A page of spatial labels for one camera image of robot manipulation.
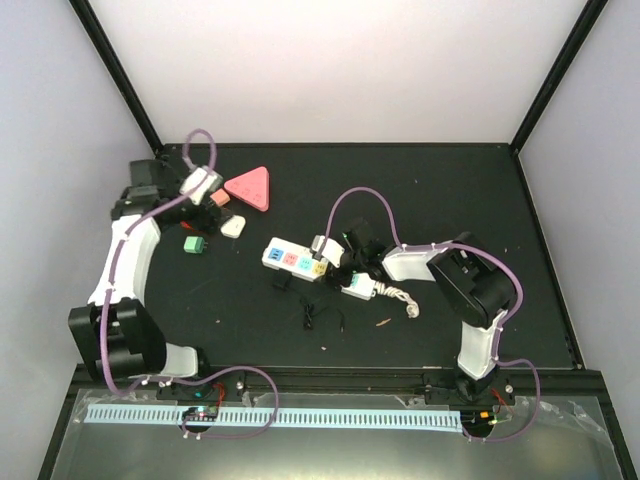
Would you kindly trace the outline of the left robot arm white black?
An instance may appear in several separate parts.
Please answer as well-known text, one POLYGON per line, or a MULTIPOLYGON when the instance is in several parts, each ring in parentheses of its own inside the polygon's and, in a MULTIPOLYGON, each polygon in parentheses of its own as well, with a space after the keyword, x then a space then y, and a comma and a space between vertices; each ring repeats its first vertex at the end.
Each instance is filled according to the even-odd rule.
POLYGON ((193 399, 214 388, 213 372, 200 365, 194 347, 169 343, 145 307, 151 260, 163 230, 186 223, 214 232, 221 210, 210 195, 222 178, 209 166, 191 167, 180 178, 158 160, 129 165, 130 186, 111 210, 111 244, 100 280, 84 306, 73 308, 68 326, 95 381, 179 378, 193 399))

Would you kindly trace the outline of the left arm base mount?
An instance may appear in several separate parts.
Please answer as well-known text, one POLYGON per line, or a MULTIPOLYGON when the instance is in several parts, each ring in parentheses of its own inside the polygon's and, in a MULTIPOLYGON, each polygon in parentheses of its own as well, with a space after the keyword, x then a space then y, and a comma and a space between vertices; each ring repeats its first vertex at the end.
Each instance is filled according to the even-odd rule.
POLYGON ((246 377, 244 369, 235 370, 217 377, 203 384, 186 385, 176 379, 169 380, 165 377, 152 377, 157 385, 157 398, 159 400, 176 400, 186 403, 216 403, 220 400, 234 400, 243 390, 237 383, 243 383, 246 377))

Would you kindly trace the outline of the pink triangular socket adapter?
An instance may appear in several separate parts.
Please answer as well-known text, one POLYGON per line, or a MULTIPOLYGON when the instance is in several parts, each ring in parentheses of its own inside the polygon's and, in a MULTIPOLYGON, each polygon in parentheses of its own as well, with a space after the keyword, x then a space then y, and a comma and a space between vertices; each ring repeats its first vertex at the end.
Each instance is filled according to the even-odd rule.
POLYGON ((270 175, 265 166, 259 166, 224 182, 226 192, 260 212, 270 206, 270 175))

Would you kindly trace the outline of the small pink plug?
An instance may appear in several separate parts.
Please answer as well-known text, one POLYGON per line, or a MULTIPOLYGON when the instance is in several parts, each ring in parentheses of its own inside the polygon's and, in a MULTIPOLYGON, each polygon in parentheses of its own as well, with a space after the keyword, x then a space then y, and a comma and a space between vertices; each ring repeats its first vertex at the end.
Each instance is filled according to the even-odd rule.
POLYGON ((210 199, 212 202, 222 208, 227 205, 230 201, 230 195, 224 189, 218 189, 210 195, 210 199))

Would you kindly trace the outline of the green plug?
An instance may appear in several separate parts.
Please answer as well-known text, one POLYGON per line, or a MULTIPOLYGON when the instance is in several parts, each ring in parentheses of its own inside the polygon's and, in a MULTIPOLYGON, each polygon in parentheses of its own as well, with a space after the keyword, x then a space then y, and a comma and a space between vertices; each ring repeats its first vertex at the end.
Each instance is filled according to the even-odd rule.
POLYGON ((208 246, 207 241, 201 236, 187 236, 184 240, 183 250, 187 254, 200 255, 208 246))

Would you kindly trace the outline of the white plug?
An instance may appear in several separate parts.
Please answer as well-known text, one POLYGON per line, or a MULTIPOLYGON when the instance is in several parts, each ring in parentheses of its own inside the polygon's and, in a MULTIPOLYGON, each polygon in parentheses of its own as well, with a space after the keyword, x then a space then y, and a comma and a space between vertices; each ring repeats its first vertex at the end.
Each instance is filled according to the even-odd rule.
POLYGON ((233 215, 220 227, 220 233, 231 239, 238 239, 246 226, 246 219, 240 215, 233 215))

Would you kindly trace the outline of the white power strip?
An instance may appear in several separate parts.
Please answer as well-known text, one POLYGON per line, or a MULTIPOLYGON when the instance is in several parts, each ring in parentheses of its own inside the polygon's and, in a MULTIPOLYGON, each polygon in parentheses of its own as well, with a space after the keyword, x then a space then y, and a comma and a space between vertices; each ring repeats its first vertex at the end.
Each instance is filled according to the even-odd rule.
MULTIPOLYGON (((283 270, 293 277, 307 282, 319 282, 327 280, 330 273, 329 267, 333 264, 321 257, 314 258, 314 251, 309 247, 301 246, 278 237, 273 237, 261 257, 265 267, 274 270, 283 270)), ((340 291, 346 295, 370 300, 376 295, 383 295, 387 286, 373 280, 368 273, 352 273, 347 275, 347 285, 340 286, 340 291)))

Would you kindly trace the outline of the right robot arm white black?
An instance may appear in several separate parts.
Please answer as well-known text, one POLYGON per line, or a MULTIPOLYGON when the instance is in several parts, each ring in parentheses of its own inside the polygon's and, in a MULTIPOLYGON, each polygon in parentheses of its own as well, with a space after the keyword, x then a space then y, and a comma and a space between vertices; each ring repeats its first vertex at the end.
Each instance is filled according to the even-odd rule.
POLYGON ((462 323, 454 379, 457 396, 476 403, 490 392, 499 370, 503 326, 522 305, 524 293, 515 274, 485 252, 473 234, 464 232, 451 241, 428 245, 386 245, 361 220, 339 242, 316 237, 312 252, 328 262, 328 282, 345 288, 363 274, 373 282, 366 297, 400 299, 412 318, 419 315, 419 307, 395 284, 435 283, 462 323))

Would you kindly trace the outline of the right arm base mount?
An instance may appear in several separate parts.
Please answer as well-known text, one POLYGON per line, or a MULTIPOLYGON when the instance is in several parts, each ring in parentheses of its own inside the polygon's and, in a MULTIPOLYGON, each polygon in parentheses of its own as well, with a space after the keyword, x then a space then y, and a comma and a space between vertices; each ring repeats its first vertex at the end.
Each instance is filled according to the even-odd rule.
POLYGON ((487 377, 474 380, 458 369, 429 370, 422 374, 422 391, 428 400, 443 400, 449 404, 494 406, 499 403, 495 393, 507 398, 505 388, 510 378, 497 369, 487 377))

